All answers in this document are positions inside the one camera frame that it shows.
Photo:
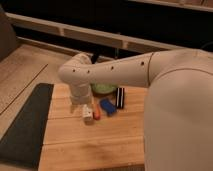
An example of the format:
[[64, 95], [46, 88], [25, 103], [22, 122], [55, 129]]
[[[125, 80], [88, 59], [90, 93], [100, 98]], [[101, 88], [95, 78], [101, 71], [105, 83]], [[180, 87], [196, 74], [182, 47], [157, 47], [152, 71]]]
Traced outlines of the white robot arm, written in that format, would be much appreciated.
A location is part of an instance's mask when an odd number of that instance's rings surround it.
[[75, 103], [92, 83], [146, 87], [146, 171], [213, 171], [213, 53], [178, 49], [93, 64], [83, 54], [59, 69]]

